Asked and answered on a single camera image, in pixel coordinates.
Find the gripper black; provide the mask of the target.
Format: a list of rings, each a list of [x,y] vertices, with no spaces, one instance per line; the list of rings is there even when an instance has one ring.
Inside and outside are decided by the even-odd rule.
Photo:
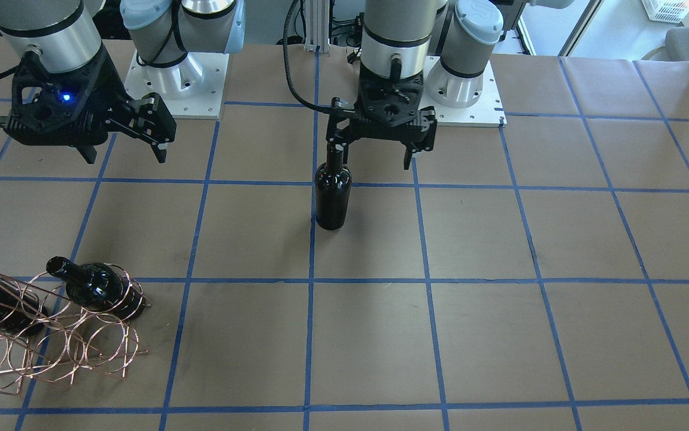
[[[41,54],[27,49],[11,82],[11,110],[4,131],[24,145],[70,145],[92,165],[109,132],[150,145],[165,163],[177,123],[158,93],[133,100],[106,46],[83,66],[48,72]]]
[[[356,139],[339,128],[350,120],[350,129],[358,138],[403,139],[403,168],[421,151],[432,151],[437,131],[435,107],[419,110],[423,95],[423,74],[391,81],[360,65],[358,95],[355,105],[332,98],[327,120],[327,145],[346,150]]]

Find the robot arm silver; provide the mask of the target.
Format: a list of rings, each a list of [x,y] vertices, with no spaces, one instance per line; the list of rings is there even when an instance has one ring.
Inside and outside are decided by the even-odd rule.
[[[226,56],[245,41],[243,1],[122,1],[147,93],[126,90],[84,1],[0,1],[0,32],[20,62],[0,128],[24,145],[65,145],[93,164],[110,133],[150,145],[158,163],[177,124],[168,102],[214,95],[197,54]]]
[[[405,147],[403,164],[432,151],[437,106],[464,109],[480,98],[495,44],[524,1],[367,1],[353,105],[327,109],[327,159],[320,174],[346,174],[348,147],[369,138]]]

